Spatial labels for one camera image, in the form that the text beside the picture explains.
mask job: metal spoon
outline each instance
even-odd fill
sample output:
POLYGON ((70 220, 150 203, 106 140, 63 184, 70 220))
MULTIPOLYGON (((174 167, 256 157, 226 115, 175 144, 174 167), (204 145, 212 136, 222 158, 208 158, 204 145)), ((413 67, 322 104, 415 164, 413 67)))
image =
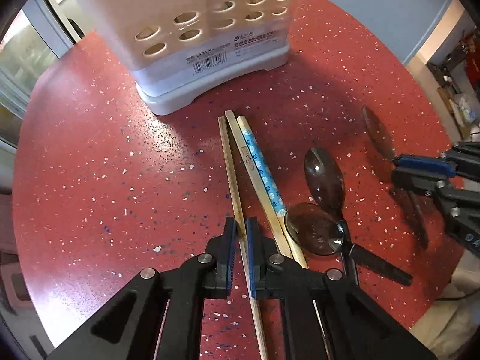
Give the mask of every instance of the metal spoon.
POLYGON ((316 204, 299 203, 291 207, 285 217, 287 231, 292 239, 313 254, 328 256, 342 252, 368 269, 404 286, 412 284, 413 277, 345 238, 345 227, 316 204))
MULTIPOLYGON (((388 132, 386 126, 378 118, 378 116, 369 107, 363 105, 360 111, 361 117, 365 122, 366 132, 370 137, 371 142, 380 155, 392 162, 397 153, 393 144, 392 135, 388 132)), ((423 249, 428 248, 429 240, 425 222, 423 221, 422 210, 420 208, 417 196, 411 192, 406 191, 409 200, 413 206, 413 216, 416 219, 415 225, 412 227, 419 244, 423 249)), ((400 196, 395 198, 395 201, 401 205, 404 210, 409 211, 408 207, 403 203, 400 196)))
MULTIPOLYGON (((344 228, 344 238, 350 242, 350 233, 342 214, 345 201, 345 183, 337 161, 323 148, 311 148, 303 161, 305 178, 312 197, 318 206, 344 228)), ((354 259, 340 254, 347 277, 358 285, 359 278, 354 259)))

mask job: utensil holder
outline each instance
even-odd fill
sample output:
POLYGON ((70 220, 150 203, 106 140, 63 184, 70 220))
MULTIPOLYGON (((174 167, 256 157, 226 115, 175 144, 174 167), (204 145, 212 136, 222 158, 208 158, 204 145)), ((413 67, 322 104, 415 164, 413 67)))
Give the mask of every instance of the utensil holder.
POLYGON ((77 0, 157 115, 284 64, 294 1, 77 0))

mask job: container base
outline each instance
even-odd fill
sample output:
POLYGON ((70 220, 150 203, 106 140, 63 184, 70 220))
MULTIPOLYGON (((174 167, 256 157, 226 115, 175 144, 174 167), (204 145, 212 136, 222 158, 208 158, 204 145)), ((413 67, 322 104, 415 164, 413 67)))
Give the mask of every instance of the container base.
POLYGON ((138 85, 138 94, 155 115, 168 115, 191 104, 202 93, 226 81, 254 71, 270 71, 288 60, 290 45, 266 52, 255 58, 239 62, 208 76, 196 79, 160 96, 149 96, 138 85))

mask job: spoon handle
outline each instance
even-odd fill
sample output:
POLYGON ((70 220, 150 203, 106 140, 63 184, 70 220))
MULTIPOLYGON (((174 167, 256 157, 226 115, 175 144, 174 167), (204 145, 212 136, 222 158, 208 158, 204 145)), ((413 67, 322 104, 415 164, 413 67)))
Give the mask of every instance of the spoon handle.
MULTIPOLYGON (((347 221, 345 219, 342 219, 339 221, 339 223, 343 229, 344 240, 345 240, 344 242, 350 243, 351 238, 350 238, 350 232, 349 232, 347 221)), ((342 265, 345 271, 345 275, 351 280, 353 280, 355 284, 358 286, 359 274, 357 271, 357 265, 355 264, 354 258, 350 256, 348 253, 345 253, 344 251, 340 253, 340 258, 342 259, 342 265)))
POLYGON ((412 284, 413 276, 411 274, 402 271, 364 247, 347 241, 344 241, 342 246, 346 248, 346 254, 352 257, 358 264, 404 286, 412 284))

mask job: red speckled countertop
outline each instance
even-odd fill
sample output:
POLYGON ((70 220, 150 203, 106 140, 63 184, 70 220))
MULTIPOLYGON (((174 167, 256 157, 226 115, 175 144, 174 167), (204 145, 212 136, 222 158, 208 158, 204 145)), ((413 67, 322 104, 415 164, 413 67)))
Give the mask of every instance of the red speckled countertop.
MULTIPOLYGON (((296 17, 285 66, 232 80, 168 116, 140 101, 95 33, 40 78, 16 156, 13 216, 28 290, 54 345, 142 268, 178 267, 221 234, 233 212, 217 122, 227 109, 247 117, 287 206, 309 201, 309 147, 337 158, 352 238, 414 275, 402 287, 359 269, 361 287, 402 325, 412 326, 442 292, 462 249, 435 210, 425 210, 430 247, 418 248, 359 121, 368 104, 398 153, 437 155, 449 140, 434 109, 400 62, 340 8, 299 0, 296 17)), ((236 168, 245 214, 265 223, 239 158, 236 168)), ((259 358, 237 256, 231 298, 206 302, 203 356, 259 358)), ((335 257, 307 258, 316 270, 338 266, 335 257)), ((282 357, 274 305, 264 305, 273 359, 282 357)))

